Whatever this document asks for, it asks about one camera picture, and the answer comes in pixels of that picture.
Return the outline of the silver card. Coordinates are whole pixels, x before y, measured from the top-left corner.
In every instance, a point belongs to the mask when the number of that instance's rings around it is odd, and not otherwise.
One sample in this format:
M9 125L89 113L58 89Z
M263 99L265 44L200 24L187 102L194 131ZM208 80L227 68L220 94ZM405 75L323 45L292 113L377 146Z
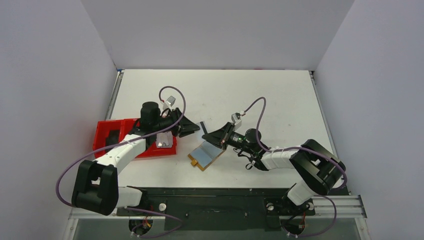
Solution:
M159 149L172 148L174 145L174 136L171 131L161 132L156 135L156 147Z

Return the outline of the yellow leather card holder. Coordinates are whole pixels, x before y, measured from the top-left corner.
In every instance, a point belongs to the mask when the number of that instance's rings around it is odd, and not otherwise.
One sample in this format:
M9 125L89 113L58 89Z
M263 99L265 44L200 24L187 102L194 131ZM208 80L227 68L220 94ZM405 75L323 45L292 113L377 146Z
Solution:
M187 157L193 167L205 171L216 159L218 159L226 150L203 141L198 147L191 151Z

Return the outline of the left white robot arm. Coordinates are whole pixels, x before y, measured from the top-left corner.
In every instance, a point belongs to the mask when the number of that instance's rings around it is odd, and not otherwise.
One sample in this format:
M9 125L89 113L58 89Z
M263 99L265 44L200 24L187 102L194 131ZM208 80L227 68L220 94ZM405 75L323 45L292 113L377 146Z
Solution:
M93 161L84 160L78 166L71 204L102 215L114 209L129 207L136 215L149 209L149 201L143 191L135 187L120 187L118 175L138 155L157 142L160 133L171 133L172 137L185 137L200 130L200 126L186 118L179 108L166 116L158 103L142 104L140 117L123 140Z

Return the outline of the white card with stripe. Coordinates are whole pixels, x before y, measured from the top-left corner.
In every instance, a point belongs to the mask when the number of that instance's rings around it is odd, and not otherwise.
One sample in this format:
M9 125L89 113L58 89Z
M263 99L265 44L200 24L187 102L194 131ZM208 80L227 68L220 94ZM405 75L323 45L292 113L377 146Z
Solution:
M207 133L208 133L207 128L206 128L206 125L205 125L205 122L204 122L204 121L200 121L200 122L198 122L198 123L197 123L197 125L200 127L201 131L202 131L204 134L207 134Z

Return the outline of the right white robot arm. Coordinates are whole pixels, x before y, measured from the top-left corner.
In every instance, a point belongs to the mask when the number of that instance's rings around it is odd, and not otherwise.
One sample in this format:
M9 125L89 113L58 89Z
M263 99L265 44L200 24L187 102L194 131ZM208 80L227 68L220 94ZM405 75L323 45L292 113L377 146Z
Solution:
M248 170L296 170L301 180L290 187L282 199L282 207L289 214L296 213L315 195L328 195L340 179L347 179L345 165L314 139L300 146L271 148L262 142L259 130L250 128L240 134L230 122L202 138L221 150L233 147L239 157L248 159L245 166Z

